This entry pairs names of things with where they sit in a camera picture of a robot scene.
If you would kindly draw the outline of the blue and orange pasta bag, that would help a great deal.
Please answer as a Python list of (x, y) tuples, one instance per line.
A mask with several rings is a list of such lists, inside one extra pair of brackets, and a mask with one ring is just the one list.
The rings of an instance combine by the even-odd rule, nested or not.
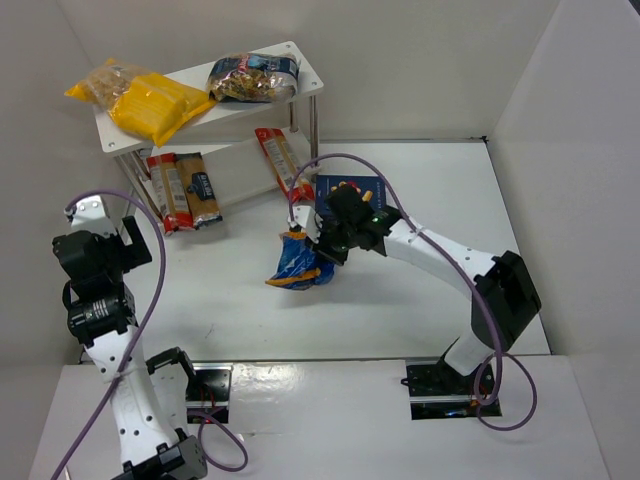
[(306, 243), (302, 231), (288, 231), (280, 235), (281, 255), (273, 276), (265, 281), (269, 286), (304, 291), (329, 283), (335, 273), (335, 265), (323, 259)]

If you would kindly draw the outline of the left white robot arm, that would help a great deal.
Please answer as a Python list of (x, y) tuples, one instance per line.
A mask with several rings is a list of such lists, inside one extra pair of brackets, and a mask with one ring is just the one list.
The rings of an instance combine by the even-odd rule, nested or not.
[(124, 220), (124, 242), (106, 214), (77, 216), (53, 239), (53, 253), (69, 279), (62, 300), (67, 325), (107, 384), (120, 444), (122, 479), (202, 479), (204, 452), (188, 432), (185, 394), (194, 370), (173, 348), (144, 357), (135, 301), (125, 274), (151, 262), (136, 220)]

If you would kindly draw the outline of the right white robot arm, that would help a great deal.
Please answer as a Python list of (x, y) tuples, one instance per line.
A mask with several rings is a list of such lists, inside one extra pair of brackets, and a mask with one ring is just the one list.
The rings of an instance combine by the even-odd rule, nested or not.
[(374, 251), (427, 272), (470, 300), (469, 327), (439, 361), (446, 372), (467, 377), (492, 354), (508, 351), (541, 309), (525, 261), (515, 252), (497, 255), (461, 245), (394, 206), (374, 209), (350, 185), (328, 194), (325, 204), (325, 216), (295, 206), (289, 218), (319, 256), (342, 265), (352, 249)]

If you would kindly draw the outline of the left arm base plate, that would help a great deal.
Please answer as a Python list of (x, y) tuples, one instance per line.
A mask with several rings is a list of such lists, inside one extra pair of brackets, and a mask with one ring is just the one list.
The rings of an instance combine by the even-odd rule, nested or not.
[(190, 414), (191, 411), (198, 411), (213, 416), (222, 424), (227, 424), (233, 365), (196, 362), (194, 368), (195, 379), (189, 381), (186, 390), (188, 422), (194, 424), (201, 421), (201, 418)]

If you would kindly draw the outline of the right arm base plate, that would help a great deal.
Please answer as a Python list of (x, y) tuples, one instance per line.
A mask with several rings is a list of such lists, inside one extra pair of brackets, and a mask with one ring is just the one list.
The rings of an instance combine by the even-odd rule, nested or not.
[(407, 362), (400, 383), (407, 388), (411, 419), (444, 420), (477, 416), (478, 398), (486, 399), (493, 392), (495, 381), (491, 367), (486, 369), (479, 385), (481, 395), (475, 395), (475, 372), (460, 376), (439, 361)]

